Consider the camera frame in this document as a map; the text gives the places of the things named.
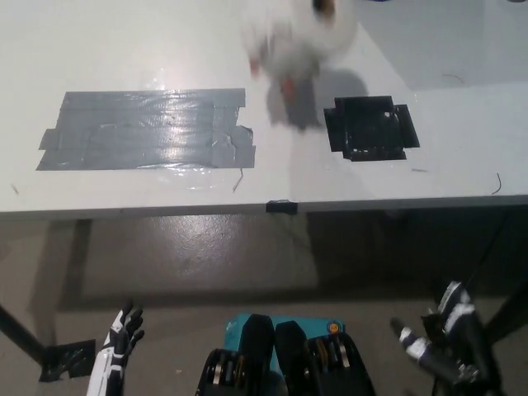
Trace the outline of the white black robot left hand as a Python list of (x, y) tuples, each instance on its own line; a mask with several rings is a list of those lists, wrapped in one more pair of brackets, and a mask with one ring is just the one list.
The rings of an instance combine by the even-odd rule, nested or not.
[(137, 343), (144, 337), (143, 310), (131, 300), (116, 315), (102, 349), (97, 353), (87, 387), (87, 396), (122, 396), (125, 371)]

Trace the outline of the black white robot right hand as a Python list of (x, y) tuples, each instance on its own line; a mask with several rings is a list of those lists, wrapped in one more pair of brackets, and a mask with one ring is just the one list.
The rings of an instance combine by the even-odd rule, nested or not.
[(452, 281), (436, 310), (422, 317), (421, 337), (399, 318), (390, 327), (409, 359), (434, 379), (432, 393), (500, 395), (502, 377), (484, 325), (463, 284)]

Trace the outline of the person's bare hand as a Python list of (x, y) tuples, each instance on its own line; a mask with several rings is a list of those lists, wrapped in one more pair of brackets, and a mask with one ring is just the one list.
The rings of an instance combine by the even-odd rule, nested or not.
[(253, 77), (263, 72), (279, 87), (283, 98), (292, 101), (298, 83), (317, 75), (320, 63), (313, 59), (286, 58), (276, 62), (249, 59), (249, 67)]

